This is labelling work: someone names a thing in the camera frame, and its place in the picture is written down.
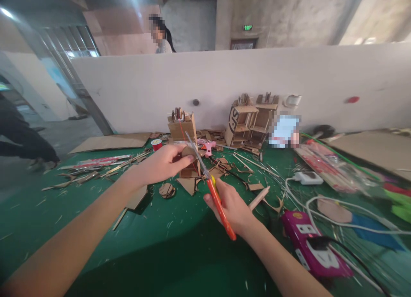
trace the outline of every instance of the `person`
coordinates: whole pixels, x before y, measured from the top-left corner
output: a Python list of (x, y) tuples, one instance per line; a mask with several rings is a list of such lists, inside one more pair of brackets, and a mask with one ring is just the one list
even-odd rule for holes
[(151, 14), (149, 16), (149, 25), (151, 38), (157, 44), (158, 48), (155, 51), (157, 53), (175, 53), (173, 47), (173, 39), (171, 32), (167, 28), (164, 20), (158, 15)]
[[(12, 297), (63, 296), (135, 191), (173, 177), (193, 162), (193, 155), (173, 161), (186, 146), (163, 146), (139, 165), (129, 168), (25, 261), (4, 283), (2, 293)], [(217, 188), (233, 230), (254, 249), (283, 296), (331, 296), (254, 217), (234, 187), (218, 179)], [(204, 200), (219, 219), (210, 194)]]
[(0, 156), (30, 159), (31, 167), (44, 162), (46, 169), (53, 169), (60, 162), (50, 143), (30, 128), (15, 105), (1, 94), (0, 135), (16, 143), (0, 142)]

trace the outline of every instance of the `black hair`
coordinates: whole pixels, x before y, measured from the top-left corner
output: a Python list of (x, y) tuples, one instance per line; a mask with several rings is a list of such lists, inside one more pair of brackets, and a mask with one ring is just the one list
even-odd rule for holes
[(164, 20), (156, 14), (151, 14), (149, 16), (149, 20), (151, 22), (153, 22), (153, 24), (156, 27), (158, 27), (160, 29), (160, 31), (162, 31), (164, 33), (165, 39), (170, 44), (171, 50), (175, 53), (176, 50), (174, 49), (174, 46), (173, 46), (173, 39), (171, 38), (171, 32), (167, 28), (166, 24), (164, 23)]

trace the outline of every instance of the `hand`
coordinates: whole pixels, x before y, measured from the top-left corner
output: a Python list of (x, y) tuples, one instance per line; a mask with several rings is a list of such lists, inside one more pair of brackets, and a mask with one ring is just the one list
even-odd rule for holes
[(173, 161), (186, 146), (186, 144), (165, 145), (139, 165), (132, 166), (123, 176), (125, 179), (129, 179), (131, 183), (137, 179), (139, 187), (155, 184), (173, 177), (183, 168), (189, 166), (195, 159), (193, 155), (188, 155), (175, 162)]
[[(226, 184), (221, 179), (216, 180), (216, 186), (220, 194), (221, 204), (227, 220), (230, 222), (234, 232), (242, 236), (244, 232), (251, 227), (256, 218), (233, 186)], [(204, 196), (204, 201), (221, 223), (220, 216), (218, 215), (217, 208), (215, 207), (211, 195), (206, 194)]]

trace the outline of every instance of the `glue gun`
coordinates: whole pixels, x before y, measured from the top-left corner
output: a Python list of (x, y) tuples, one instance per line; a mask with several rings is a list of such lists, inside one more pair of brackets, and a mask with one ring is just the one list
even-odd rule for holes
[(205, 146), (205, 148), (206, 148), (205, 157), (206, 158), (210, 157), (211, 156), (211, 148), (216, 146), (216, 142), (214, 142), (214, 141), (210, 142), (210, 141), (207, 141), (205, 139), (198, 139), (197, 142), (199, 144), (202, 144), (202, 145)]

